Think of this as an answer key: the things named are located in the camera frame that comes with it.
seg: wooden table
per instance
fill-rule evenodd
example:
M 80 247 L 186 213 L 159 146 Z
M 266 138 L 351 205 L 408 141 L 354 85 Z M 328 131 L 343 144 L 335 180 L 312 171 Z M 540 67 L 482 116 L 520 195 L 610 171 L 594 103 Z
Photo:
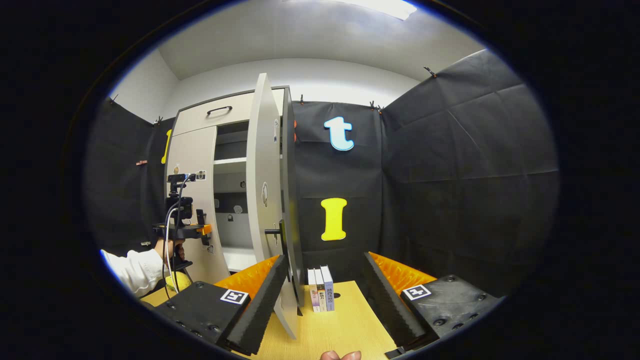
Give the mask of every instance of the wooden table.
M 363 360 L 384 359 L 385 352 L 397 346 L 382 326 L 355 281 L 333 285 L 335 311 L 314 313 L 308 286 L 305 286 L 305 307 L 298 316 L 298 338 L 291 339 L 282 328 L 275 313 L 271 314 L 260 350 L 249 359 L 318 360 L 320 355 L 334 350 L 343 356 L 360 350 Z M 166 294 L 157 291 L 142 300 L 158 306 L 166 301 Z

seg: finger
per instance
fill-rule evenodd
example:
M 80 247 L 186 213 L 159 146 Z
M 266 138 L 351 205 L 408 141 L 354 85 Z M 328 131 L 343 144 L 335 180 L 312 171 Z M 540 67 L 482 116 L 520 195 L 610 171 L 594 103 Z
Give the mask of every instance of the finger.
M 354 351 L 343 356 L 342 360 L 360 360 L 361 358 L 362 353 L 360 351 Z
M 340 357 L 338 356 L 338 354 L 336 354 L 335 351 L 331 350 L 323 352 L 323 354 L 320 355 L 320 360 L 340 360 Z

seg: ceiling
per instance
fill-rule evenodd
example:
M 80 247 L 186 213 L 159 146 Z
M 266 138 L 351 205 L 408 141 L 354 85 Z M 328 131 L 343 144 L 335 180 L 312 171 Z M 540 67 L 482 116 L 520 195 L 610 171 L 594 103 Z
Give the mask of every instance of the ceiling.
M 277 58 L 350 61 L 422 81 L 484 46 L 420 8 L 402 21 L 322 0 L 249 0 L 210 15 L 159 50 L 178 79 Z

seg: drawer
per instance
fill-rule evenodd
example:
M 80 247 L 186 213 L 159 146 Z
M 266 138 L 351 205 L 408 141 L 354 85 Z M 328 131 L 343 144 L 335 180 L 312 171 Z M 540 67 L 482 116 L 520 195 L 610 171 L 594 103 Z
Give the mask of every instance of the drawer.
M 282 116 L 282 105 L 284 103 L 284 89 L 273 91 L 278 112 Z M 176 119 L 172 136 L 187 133 L 189 131 L 203 129 L 214 125 L 230 124 L 233 122 L 249 120 L 251 107 L 253 104 L 253 92 L 236 96 L 226 97 L 215 101 L 194 106 L 180 111 Z M 231 106 L 232 109 L 220 109 L 207 114 L 207 111 Z

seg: person's hand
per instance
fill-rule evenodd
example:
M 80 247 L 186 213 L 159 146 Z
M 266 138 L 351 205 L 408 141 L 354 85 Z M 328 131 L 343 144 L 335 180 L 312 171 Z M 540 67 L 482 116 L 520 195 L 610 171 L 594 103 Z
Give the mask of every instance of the person's hand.
M 158 253 L 158 255 L 160 255 L 160 258 L 162 258 L 164 260 L 164 263 L 166 264 L 166 255 L 162 252 L 163 243 L 164 239 L 159 238 L 154 250 Z M 175 240 L 175 250 L 177 250 L 180 258 L 184 260 L 184 249 L 182 248 L 182 243 L 184 243 L 184 239 Z M 169 242 L 167 244 L 169 246 L 169 258 L 171 259 L 173 256 L 173 240 L 169 239 Z
M 360 360 L 361 358 L 362 353 L 359 351 L 350 352 L 342 358 L 340 358 L 340 356 L 338 356 L 338 354 L 333 350 L 323 352 L 323 354 L 320 355 L 320 360 Z

